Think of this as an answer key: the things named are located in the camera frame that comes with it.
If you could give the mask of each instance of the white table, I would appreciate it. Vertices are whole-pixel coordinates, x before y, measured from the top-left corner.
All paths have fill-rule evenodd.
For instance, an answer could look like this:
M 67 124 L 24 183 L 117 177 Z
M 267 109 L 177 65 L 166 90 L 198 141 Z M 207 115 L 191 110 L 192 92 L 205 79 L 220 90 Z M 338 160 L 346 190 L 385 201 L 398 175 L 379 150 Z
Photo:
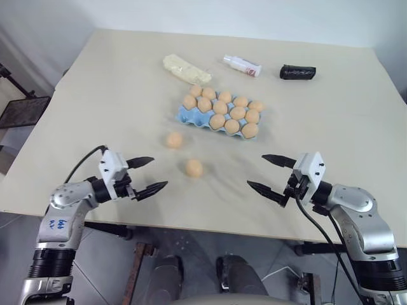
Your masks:
M 256 140 L 174 119 L 189 85 L 162 67 L 162 58 L 171 53 L 213 74 L 215 89 L 266 104 Z M 262 64 L 260 77 L 222 64 L 225 53 Z M 316 66 L 317 75 L 311 81 L 283 81 L 278 77 L 283 64 Z M 99 30 L 57 85 L 3 181 L 1 210 L 43 215 L 51 191 L 78 160 L 107 144 L 126 158 L 156 158 L 131 171 L 136 189 L 162 180 L 169 184 L 139 203 L 101 204 L 88 220 L 324 241 L 293 200 L 282 209 L 246 184 L 258 181 L 282 192 L 290 170 L 260 156 L 296 158 L 320 151 L 327 166 L 324 180 L 374 194 L 397 244 L 406 246 L 406 118 L 406 105 L 371 49 Z M 185 134 L 186 145 L 178 151 L 163 144 L 171 130 Z M 99 158 L 88 160 L 74 180 L 98 175 Z M 203 161 L 201 179 L 185 176 L 188 158 Z M 328 219 L 312 215 L 338 241 Z

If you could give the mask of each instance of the egg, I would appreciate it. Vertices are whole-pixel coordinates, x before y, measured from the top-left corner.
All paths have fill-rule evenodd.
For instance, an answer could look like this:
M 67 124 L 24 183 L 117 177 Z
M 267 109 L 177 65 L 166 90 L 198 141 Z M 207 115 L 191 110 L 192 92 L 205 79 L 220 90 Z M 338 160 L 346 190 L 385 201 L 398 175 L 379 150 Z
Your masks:
M 167 136 L 166 142 L 168 148 L 180 148 L 183 144 L 183 135 L 179 132 L 172 132 Z
M 190 89 L 190 95 L 193 97 L 199 97 L 202 93 L 202 87 L 199 85 L 193 85 Z
M 260 115 L 259 115 L 259 112 L 258 112 L 257 110 L 255 110 L 255 109 L 249 109 L 249 110 L 246 112 L 246 115 L 244 116 L 244 118 L 245 118 L 245 120 L 246 120 L 248 123 L 255 123 L 255 124 L 257 124 L 257 123 L 259 123 Z
M 246 107 L 249 101 L 245 97 L 237 97 L 235 100 L 233 100 L 233 103 L 235 106 Z
M 191 110 L 197 106 L 197 100 L 190 94 L 185 95 L 183 105 L 186 110 Z
M 242 128 L 242 133 L 245 139 L 253 138 L 255 137 L 259 132 L 259 128 L 257 124 L 254 123 L 248 123 L 243 126 Z
M 228 113 L 228 106 L 221 100 L 218 100 L 214 104 L 214 112 L 219 114 L 226 114 Z
M 190 159 L 186 162 L 185 171 L 188 176 L 199 178 L 204 173 L 204 167 L 199 160 Z
M 229 91 L 224 91 L 219 94 L 218 100 L 222 100 L 225 103 L 230 103 L 231 102 L 231 94 Z
M 232 119 L 242 119 L 244 118 L 244 116 L 246 115 L 246 110 L 243 107 L 234 107 L 232 108 L 232 110 L 230 111 L 230 117 Z
M 206 97 L 201 97 L 198 101 L 198 109 L 201 110 L 202 113 L 208 112 L 212 109 L 212 103 Z
M 255 109 L 258 112 L 265 110 L 265 105 L 259 100 L 254 100 L 249 104 L 249 109 Z
M 225 121 L 226 119 L 222 114 L 215 114 L 210 118 L 209 125 L 212 127 L 212 129 L 217 130 L 223 127 Z
M 202 90 L 202 96 L 213 100 L 214 98 L 216 98 L 216 93 L 215 90 L 213 90 L 211 87 L 205 87 Z
M 239 131 L 239 128 L 240 128 L 239 122 L 236 121 L 235 119 L 229 119 L 224 124 L 224 129 L 226 129 L 226 131 L 231 135 L 237 133 Z

